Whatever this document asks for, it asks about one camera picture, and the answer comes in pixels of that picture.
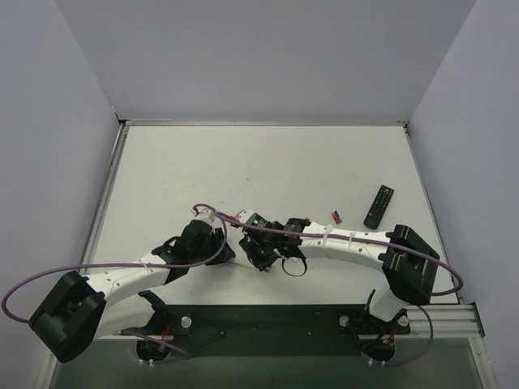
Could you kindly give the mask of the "white remote control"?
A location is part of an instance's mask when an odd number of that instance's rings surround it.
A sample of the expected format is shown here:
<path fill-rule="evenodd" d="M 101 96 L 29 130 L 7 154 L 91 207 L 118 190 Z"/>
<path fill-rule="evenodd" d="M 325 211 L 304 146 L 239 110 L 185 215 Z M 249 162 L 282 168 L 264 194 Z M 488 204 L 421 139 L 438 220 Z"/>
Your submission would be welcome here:
<path fill-rule="evenodd" d="M 236 261 L 231 261 L 231 263 L 235 266 L 238 266 L 238 267 L 241 267 L 241 268 L 245 268 L 247 270 L 251 270 L 251 271 L 258 271 L 259 269 L 254 267 L 253 265 L 251 264 L 246 264 L 246 263 L 239 263 L 239 262 L 236 262 Z"/>

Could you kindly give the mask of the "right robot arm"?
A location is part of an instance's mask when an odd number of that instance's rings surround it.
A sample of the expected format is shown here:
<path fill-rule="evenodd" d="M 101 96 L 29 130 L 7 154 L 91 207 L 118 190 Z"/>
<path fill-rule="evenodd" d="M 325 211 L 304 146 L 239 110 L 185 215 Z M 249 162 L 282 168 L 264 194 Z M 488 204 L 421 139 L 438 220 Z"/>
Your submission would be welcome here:
<path fill-rule="evenodd" d="M 378 271 L 385 282 L 370 295 L 367 310 L 386 323 L 405 306 L 426 306 L 431 301 L 438 265 L 422 256 L 440 256 L 408 226 L 398 224 L 389 232 L 358 232 L 307 219 L 270 222 L 249 210 L 238 213 L 237 219 L 245 224 L 239 245 L 260 271 L 278 259 L 299 259 L 304 267 L 309 259 L 333 259 Z"/>

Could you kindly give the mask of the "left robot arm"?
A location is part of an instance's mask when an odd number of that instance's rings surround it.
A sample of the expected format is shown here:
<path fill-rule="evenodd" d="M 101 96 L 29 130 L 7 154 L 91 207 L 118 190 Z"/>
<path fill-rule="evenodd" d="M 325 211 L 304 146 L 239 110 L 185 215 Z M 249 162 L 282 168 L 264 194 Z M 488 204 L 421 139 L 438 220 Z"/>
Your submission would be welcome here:
<path fill-rule="evenodd" d="M 221 228 L 193 220 L 130 267 L 80 275 L 69 271 L 29 319 L 30 328 L 60 362 L 69 362 L 103 336 L 101 319 L 111 306 L 145 290 L 166 285 L 190 266 L 227 263 L 236 257 Z"/>

